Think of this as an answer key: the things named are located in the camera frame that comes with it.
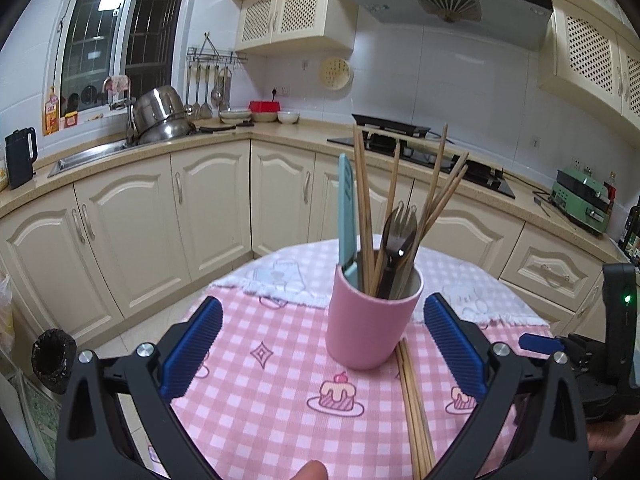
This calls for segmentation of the person's right hand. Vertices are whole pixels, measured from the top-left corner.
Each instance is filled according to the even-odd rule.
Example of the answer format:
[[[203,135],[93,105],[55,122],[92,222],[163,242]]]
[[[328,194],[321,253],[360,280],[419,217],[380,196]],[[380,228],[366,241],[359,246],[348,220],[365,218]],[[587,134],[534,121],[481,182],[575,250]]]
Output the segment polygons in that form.
[[[587,426],[591,452],[620,454],[639,426],[639,415],[626,415],[615,422],[598,422]]]

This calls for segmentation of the person's left thumb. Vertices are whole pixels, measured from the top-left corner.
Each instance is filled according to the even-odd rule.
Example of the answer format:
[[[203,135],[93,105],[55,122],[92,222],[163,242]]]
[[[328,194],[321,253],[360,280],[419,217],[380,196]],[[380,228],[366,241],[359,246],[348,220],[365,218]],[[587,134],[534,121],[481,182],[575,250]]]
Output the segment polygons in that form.
[[[291,480],[328,480],[329,474],[324,463],[320,460],[310,460],[299,471],[294,474]]]

